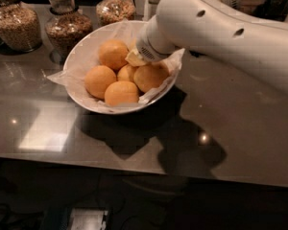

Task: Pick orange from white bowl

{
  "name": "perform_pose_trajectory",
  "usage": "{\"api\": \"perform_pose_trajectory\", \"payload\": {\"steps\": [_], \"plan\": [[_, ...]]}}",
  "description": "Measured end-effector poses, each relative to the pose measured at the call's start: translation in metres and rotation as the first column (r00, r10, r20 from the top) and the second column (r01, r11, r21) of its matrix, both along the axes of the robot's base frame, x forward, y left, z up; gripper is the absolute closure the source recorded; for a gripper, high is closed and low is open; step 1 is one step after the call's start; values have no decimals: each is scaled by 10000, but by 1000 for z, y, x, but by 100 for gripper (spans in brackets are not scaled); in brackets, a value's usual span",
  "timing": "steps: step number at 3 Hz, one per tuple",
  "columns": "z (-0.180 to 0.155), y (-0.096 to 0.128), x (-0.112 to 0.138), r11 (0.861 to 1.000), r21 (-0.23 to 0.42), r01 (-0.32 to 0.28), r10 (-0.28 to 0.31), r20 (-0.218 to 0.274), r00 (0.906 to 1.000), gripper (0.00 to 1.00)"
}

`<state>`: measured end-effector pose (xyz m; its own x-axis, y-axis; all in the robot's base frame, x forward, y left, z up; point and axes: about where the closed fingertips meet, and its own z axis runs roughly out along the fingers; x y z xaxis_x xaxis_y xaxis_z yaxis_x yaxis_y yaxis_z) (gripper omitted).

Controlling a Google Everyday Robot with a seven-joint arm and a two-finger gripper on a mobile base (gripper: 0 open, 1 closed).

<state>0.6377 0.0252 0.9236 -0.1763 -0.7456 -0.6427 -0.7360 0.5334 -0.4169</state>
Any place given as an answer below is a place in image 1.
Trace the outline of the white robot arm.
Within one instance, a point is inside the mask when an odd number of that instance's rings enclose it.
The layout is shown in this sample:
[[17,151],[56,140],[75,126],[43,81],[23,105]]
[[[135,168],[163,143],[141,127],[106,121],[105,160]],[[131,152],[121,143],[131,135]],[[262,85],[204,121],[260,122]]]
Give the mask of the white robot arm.
[[206,55],[288,95],[288,23],[238,10],[240,0],[160,0],[126,57],[132,66],[178,49]]

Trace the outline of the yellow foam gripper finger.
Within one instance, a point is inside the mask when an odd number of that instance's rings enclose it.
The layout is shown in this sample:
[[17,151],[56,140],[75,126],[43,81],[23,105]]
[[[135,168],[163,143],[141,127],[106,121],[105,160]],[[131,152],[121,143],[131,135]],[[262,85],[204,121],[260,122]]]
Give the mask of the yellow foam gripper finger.
[[126,56],[126,62],[133,67],[139,67],[149,63],[148,60],[141,56],[136,48],[132,48],[128,52]]

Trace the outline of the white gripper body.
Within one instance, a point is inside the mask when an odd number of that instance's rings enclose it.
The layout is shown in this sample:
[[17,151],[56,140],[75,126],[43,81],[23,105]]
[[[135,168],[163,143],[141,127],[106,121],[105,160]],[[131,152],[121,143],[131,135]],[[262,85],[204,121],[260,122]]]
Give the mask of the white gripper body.
[[146,24],[140,30],[135,45],[146,61],[160,61],[176,51],[176,46],[154,24]]

